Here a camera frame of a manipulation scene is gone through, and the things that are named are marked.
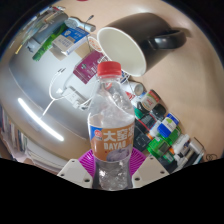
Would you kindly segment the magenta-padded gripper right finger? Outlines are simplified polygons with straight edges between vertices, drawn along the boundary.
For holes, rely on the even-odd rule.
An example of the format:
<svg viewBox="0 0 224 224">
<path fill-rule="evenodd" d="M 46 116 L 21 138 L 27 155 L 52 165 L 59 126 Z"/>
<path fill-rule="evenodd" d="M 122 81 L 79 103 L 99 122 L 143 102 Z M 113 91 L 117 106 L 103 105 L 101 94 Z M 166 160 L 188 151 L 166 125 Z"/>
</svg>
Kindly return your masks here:
<svg viewBox="0 0 224 224">
<path fill-rule="evenodd" d="M 137 149 L 133 149 L 130 158 L 130 175 L 132 186 L 141 188 L 169 175 L 166 169 L 154 156 L 145 156 Z"/>
</svg>

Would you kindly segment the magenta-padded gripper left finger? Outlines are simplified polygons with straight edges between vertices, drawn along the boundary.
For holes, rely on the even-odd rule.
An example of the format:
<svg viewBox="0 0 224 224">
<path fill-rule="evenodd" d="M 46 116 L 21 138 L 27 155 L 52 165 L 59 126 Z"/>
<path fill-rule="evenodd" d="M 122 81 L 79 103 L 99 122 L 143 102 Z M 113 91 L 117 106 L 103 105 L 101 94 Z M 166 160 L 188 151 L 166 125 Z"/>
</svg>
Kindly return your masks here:
<svg viewBox="0 0 224 224">
<path fill-rule="evenodd" d="M 70 159 L 58 176 L 84 188 L 91 188 L 95 175 L 95 162 L 91 150 L 79 159 Z"/>
</svg>

